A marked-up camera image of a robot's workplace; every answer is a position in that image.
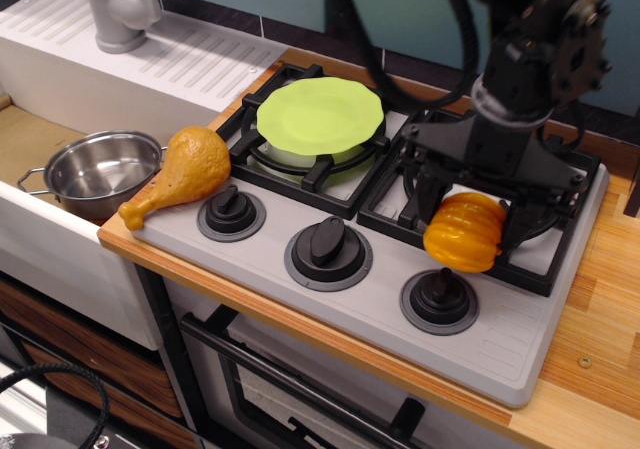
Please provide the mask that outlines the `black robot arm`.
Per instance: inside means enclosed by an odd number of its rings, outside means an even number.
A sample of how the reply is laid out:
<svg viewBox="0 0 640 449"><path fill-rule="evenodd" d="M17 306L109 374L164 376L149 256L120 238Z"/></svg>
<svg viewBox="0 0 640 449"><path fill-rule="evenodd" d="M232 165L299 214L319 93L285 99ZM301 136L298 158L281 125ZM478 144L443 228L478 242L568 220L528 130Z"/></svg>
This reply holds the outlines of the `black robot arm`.
<svg viewBox="0 0 640 449"><path fill-rule="evenodd" d="M472 114L451 124L402 129L401 160L416 178L420 218L432 224L444 191L461 184L511 203L501 250L573 213L588 188L569 156L576 142L545 135L550 115L568 107L585 123L580 97L598 89L611 66L603 49L607 0L448 0L463 44L463 75L448 94L424 100L385 73L353 0L334 0L366 68L386 99L402 110L439 109L469 94Z"/></svg>

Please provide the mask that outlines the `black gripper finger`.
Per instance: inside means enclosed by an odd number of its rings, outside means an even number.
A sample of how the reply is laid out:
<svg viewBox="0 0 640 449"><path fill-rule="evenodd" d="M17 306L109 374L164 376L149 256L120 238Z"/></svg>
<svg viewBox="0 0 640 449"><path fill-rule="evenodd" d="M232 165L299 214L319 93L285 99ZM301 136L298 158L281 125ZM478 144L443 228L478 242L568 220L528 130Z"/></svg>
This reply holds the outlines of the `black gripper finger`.
<svg viewBox="0 0 640 449"><path fill-rule="evenodd" d="M502 227L502 253L510 254L546 217L547 208L537 202L512 201Z"/></svg>
<svg viewBox="0 0 640 449"><path fill-rule="evenodd" d="M434 162L425 162L416 178L418 214L426 225L431 223L444 196L451 189L448 173Z"/></svg>

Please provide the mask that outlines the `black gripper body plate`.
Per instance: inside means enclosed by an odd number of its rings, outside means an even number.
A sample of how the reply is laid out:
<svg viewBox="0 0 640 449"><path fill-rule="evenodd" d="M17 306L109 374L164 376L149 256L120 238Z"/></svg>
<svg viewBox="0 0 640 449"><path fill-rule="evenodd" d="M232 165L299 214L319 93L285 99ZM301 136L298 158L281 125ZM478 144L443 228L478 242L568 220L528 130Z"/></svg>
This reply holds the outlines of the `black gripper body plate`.
<svg viewBox="0 0 640 449"><path fill-rule="evenodd" d="M586 191L586 176L547 151L530 132L508 131L480 115L455 123L407 123L401 162L434 162L458 184L491 196L545 207Z"/></svg>

